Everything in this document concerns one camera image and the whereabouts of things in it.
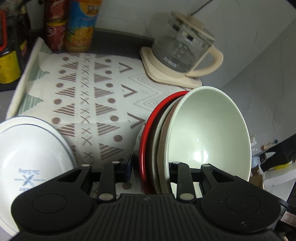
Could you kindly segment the beige bowl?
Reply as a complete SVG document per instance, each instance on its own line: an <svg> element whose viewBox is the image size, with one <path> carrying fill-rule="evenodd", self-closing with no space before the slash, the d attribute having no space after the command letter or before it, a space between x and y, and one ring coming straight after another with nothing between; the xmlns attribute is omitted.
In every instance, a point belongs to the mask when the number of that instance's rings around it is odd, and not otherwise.
<svg viewBox="0 0 296 241"><path fill-rule="evenodd" d="M161 116L156 120L156 127L152 131L152 145L151 145L151 161L149 170L151 171L152 184L156 194L171 192L169 185L169 165L166 160L166 143L167 131L169 129L171 117L176 109L176 106L181 101L183 96L177 98L172 103L161 111Z"/></svg>

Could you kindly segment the red bowl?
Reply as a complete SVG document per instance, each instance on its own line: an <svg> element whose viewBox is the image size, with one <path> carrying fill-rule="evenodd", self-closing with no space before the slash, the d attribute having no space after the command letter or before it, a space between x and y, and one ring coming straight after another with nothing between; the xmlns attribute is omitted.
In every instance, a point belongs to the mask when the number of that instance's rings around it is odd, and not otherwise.
<svg viewBox="0 0 296 241"><path fill-rule="evenodd" d="M139 164L139 176L142 182L142 186L145 194L158 194L154 188L154 180L152 178L152 171L150 170L149 155L152 154L152 142L154 139L154 130L159 123L160 118L163 116L165 110L168 109L169 105L180 97L185 96L188 93L187 90L179 91L171 94L170 96L163 99L151 112L149 118L147 119L144 130L142 132L142 137L140 139L139 154L138 154L138 164Z"/></svg>

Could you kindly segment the pale green ceramic bowl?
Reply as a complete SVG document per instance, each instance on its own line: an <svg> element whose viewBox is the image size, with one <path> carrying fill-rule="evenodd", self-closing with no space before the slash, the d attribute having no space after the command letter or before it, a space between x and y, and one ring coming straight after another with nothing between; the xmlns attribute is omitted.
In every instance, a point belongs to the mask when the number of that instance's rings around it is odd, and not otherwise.
<svg viewBox="0 0 296 241"><path fill-rule="evenodd" d="M166 160L192 168L203 164L244 180L250 177L251 146L245 120L221 90L203 86L178 103L167 131Z"/></svg>

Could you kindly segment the large white bakery plate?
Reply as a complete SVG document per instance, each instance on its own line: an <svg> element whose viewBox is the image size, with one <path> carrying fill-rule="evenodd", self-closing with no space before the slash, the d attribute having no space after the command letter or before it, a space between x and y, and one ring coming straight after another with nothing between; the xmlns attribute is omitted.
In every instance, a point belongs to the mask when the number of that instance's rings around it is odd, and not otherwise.
<svg viewBox="0 0 296 241"><path fill-rule="evenodd" d="M18 233L11 205L21 193L77 167L72 149L46 121L18 116L1 123L1 228Z"/></svg>

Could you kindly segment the patterned white table mat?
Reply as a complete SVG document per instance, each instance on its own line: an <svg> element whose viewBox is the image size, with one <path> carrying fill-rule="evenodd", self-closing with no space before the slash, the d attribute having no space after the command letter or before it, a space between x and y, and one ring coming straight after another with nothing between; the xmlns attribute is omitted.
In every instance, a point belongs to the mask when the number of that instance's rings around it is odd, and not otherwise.
<svg viewBox="0 0 296 241"><path fill-rule="evenodd" d="M138 59L54 54L37 39L6 117L46 121L66 139L78 164L101 168L137 152L140 132L157 105L186 91L150 80Z"/></svg>

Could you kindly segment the cream kettle base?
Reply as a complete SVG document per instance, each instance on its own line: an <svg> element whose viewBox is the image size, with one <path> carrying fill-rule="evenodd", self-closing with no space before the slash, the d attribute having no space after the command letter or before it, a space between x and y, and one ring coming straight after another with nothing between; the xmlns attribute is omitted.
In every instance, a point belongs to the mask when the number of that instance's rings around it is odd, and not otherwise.
<svg viewBox="0 0 296 241"><path fill-rule="evenodd" d="M140 56L142 58L142 62L145 68L147 75L155 82L174 85L184 88L195 89L197 87L201 87L203 84L200 79L189 78L189 77L181 77L175 78L170 77L161 71L159 71L149 60L149 55L152 54L152 50L149 47L142 47L140 49Z"/></svg>

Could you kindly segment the glass kettle with cream lid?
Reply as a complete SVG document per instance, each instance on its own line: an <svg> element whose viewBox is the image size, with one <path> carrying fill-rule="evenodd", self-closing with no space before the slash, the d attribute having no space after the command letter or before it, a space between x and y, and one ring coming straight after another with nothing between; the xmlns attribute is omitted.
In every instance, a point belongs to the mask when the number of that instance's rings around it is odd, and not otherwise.
<svg viewBox="0 0 296 241"><path fill-rule="evenodd" d="M156 39L149 61L173 78L201 77L216 71L223 54L214 47L215 37L191 15L171 11L170 29Z"/></svg>

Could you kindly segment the dark soy sauce bottle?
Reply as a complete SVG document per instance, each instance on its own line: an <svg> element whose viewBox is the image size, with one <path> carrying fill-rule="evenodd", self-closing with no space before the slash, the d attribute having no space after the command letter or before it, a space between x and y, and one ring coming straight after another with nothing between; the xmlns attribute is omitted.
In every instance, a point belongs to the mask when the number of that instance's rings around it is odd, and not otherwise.
<svg viewBox="0 0 296 241"><path fill-rule="evenodd" d="M18 57L13 42L10 39L11 31L6 18L7 46L1 52L1 84L9 84L21 76Z"/></svg>

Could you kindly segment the orange juice bottle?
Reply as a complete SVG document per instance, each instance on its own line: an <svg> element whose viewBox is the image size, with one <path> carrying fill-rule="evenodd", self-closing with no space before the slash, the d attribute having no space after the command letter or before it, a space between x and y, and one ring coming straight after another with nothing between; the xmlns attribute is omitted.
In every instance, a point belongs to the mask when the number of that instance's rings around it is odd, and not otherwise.
<svg viewBox="0 0 296 241"><path fill-rule="evenodd" d="M65 39L68 52L86 52L92 43L102 1L71 1Z"/></svg>

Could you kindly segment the red handled tool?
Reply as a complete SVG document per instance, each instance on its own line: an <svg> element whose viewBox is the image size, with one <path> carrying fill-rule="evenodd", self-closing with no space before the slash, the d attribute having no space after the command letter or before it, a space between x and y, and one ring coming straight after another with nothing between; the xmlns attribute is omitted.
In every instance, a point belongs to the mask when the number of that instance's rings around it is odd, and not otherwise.
<svg viewBox="0 0 296 241"><path fill-rule="evenodd" d="M4 11L0 11L0 52L7 46L7 32L6 32L6 15Z"/></svg>

